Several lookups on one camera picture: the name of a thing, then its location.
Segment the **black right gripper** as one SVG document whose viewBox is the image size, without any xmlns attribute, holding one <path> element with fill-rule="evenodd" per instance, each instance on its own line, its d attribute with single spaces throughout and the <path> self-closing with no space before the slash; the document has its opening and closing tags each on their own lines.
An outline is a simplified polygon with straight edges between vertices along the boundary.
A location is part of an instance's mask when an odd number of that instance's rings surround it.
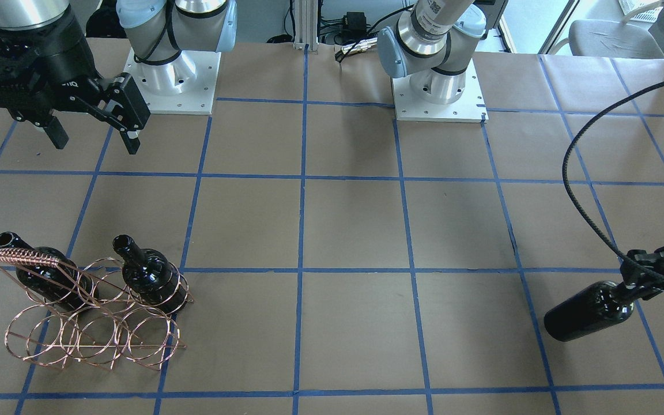
<svg viewBox="0 0 664 415">
<path fill-rule="evenodd" d="M 69 6 L 0 6 L 0 108 L 42 129 L 58 150 L 69 136 L 55 111 L 92 115 L 120 131 L 129 155 L 150 116 L 132 76 L 101 76 Z"/>
</svg>

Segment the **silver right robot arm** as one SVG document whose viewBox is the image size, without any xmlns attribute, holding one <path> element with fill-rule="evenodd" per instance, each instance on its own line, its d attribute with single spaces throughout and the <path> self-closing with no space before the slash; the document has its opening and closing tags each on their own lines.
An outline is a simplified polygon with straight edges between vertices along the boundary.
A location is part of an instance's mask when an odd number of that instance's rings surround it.
<svg viewBox="0 0 664 415">
<path fill-rule="evenodd" d="M 0 1 L 0 108 L 42 129 L 56 149 L 69 138 L 54 111 L 87 113 L 135 154 L 150 118 L 143 92 L 187 92 L 200 74 L 190 52 L 235 45 L 235 1 L 118 1 L 116 15 L 142 74 L 101 76 L 69 2 Z"/>
</svg>

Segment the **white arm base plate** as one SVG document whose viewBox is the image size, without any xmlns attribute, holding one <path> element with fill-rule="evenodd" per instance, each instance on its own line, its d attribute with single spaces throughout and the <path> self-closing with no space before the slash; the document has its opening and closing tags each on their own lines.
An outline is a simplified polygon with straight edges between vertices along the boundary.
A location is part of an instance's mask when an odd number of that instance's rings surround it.
<svg viewBox="0 0 664 415">
<path fill-rule="evenodd" d="M 136 80 L 153 115 L 211 115 L 221 53 L 182 51 L 171 63 L 137 63 L 129 51 L 124 70 Z"/>
<path fill-rule="evenodd" d="M 489 120 L 473 60 L 464 73 L 430 69 L 391 80 L 396 118 L 403 121 L 481 123 Z"/>
</svg>

